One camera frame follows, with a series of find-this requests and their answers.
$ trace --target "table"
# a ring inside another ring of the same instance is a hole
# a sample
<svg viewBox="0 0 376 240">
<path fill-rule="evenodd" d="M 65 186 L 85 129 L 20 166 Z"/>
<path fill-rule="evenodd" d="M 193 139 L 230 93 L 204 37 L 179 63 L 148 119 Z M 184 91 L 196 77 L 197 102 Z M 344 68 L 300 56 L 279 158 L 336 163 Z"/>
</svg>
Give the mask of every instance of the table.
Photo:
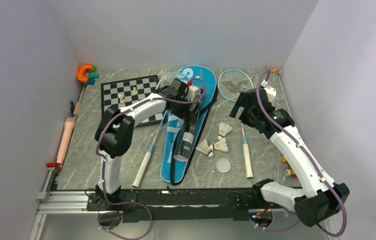
<svg viewBox="0 0 376 240">
<path fill-rule="evenodd" d="M 67 158 L 61 174 L 57 177 L 59 190 L 80 190 L 94 188 L 100 174 L 100 158 L 95 155 L 97 142 L 94 134 L 101 121 L 101 83 L 131 79 L 157 74 L 159 79 L 166 73 L 176 72 L 177 69 L 108 69 L 98 70 L 100 78 L 95 85 L 86 88 L 82 99 L 82 108 L 77 118 L 76 127 L 70 142 Z M 212 69 L 217 79 L 224 69 Z M 243 69 L 254 84 L 261 74 L 261 70 Z M 277 96 L 273 103 L 276 108 L 287 109 L 282 86 L 275 73 L 270 75 L 269 85 L 276 89 Z M 164 146 L 165 127 L 161 129 L 155 150 L 141 182 L 143 189 L 171 188 L 250 188 L 254 183 L 271 178 L 288 187 L 300 187 L 298 180 L 285 175 L 286 163 L 282 162 L 282 154 L 266 137 L 257 130 L 245 126 L 245 134 L 250 147 L 250 155 L 254 178 L 245 178 L 245 164 L 242 148 L 241 122 L 229 117 L 233 102 L 218 95 L 213 105 L 201 139 L 210 142 L 217 141 L 219 123 L 226 122 L 233 127 L 227 136 L 229 152 L 215 151 L 214 157 L 196 152 L 183 182 L 177 186 L 166 184 L 160 178 L 161 156 Z M 130 189 L 139 165 L 148 147 L 151 145 L 158 124 L 137 127 L 134 130 L 132 145 L 123 156 L 120 182 L 122 188 Z M 218 159 L 225 158 L 231 163 L 231 170 L 227 173 L 217 171 L 215 164 Z"/>
</svg>

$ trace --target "shuttlecock cork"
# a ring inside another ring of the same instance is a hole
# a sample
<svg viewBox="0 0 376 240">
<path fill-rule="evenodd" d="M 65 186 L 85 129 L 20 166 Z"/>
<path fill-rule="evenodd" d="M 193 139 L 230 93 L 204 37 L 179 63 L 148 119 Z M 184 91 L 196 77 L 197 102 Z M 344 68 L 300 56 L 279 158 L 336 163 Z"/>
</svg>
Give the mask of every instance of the shuttlecock cork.
<svg viewBox="0 0 376 240">
<path fill-rule="evenodd" d="M 225 138 L 225 136 L 232 131 L 232 127 L 229 126 L 229 124 L 221 122 L 219 124 L 219 136 L 217 136 L 217 139 L 222 140 Z"/>
<path fill-rule="evenodd" d="M 203 139 L 195 149 L 207 155 L 209 158 L 214 155 L 210 147 L 208 146 L 207 139 Z"/>
<path fill-rule="evenodd" d="M 216 142 L 215 144 L 212 144 L 208 146 L 210 150 L 220 150 L 223 152 L 228 152 L 229 149 L 227 147 L 226 138 L 221 139 L 220 141 Z"/>
</svg>

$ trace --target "black and white checkered board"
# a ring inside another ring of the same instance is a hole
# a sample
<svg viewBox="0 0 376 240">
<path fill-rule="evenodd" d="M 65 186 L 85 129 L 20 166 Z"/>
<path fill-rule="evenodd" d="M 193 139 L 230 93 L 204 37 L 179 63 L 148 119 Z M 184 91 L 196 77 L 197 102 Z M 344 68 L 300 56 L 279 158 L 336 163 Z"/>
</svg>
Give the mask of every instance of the black and white checkered board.
<svg viewBox="0 0 376 240">
<path fill-rule="evenodd" d="M 111 105 L 118 105 L 122 108 L 146 98 L 157 87 L 157 83 L 158 76 L 152 75 L 101 84 L 102 115 Z M 138 94 L 133 94 L 133 87 L 136 87 Z M 120 103 L 120 94 L 124 96 L 124 103 Z M 138 127 L 160 123 L 162 118 L 162 113 L 155 114 L 138 124 Z"/>
</svg>

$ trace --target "white racket grip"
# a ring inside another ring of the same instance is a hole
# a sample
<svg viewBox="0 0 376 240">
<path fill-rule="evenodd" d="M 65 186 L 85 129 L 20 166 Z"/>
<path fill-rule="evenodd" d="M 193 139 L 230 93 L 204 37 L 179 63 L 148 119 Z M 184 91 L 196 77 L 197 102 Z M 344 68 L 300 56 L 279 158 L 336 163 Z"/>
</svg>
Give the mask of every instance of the white racket grip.
<svg viewBox="0 0 376 240">
<path fill-rule="evenodd" d="M 247 172 L 247 178 L 253 178 L 253 169 L 251 166 L 251 158 L 250 158 L 250 149 L 248 144 L 243 144 L 244 147 L 244 160 L 245 160 L 245 170 Z"/>
<path fill-rule="evenodd" d="M 150 158 L 151 158 L 151 152 L 148 151 L 145 154 L 144 159 L 142 160 L 141 166 L 139 167 L 139 170 L 138 170 L 138 174 L 136 174 L 135 180 L 132 183 L 132 187 L 139 188 L 139 185 L 141 184 L 142 177 L 144 176 L 145 169 L 147 168 Z"/>
</svg>

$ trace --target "white feather shuttlecock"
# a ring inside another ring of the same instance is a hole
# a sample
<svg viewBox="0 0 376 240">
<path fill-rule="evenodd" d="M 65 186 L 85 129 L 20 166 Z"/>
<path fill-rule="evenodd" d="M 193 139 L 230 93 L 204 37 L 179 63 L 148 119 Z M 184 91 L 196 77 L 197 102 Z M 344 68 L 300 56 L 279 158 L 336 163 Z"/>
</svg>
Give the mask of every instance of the white feather shuttlecock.
<svg viewBox="0 0 376 240">
<path fill-rule="evenodd" d="M 229 124 L 225 122 L 219 123 L 219 136 L 217 136 L 217 139 L 224 139 L 230 131 L 232 131 L 232 127 Z"/>
<path fill-rule="evenodd" d="M 212 151 L 213 150 L 220 150 L 220 151 L 223 151 L 223 152 L 228 152 L 229 151 L 229 149 L 227 147 L 227 143 L 226 143 L 226 138 L 223 138 L 223 139 L 219 140 L 218 142 L 216 142 L 215 144 L 210 145 L 208 147 Z"/>
<path fill-rule="evenodd" d="M 211 158 L 214 154 L 211 151 L 210 147 L 208 146 L 207 139 L 203 139 L 195 148 L 196 150 L 202 152 L 203 154 L 207 155 L 209 158 Z"/>
</svg>

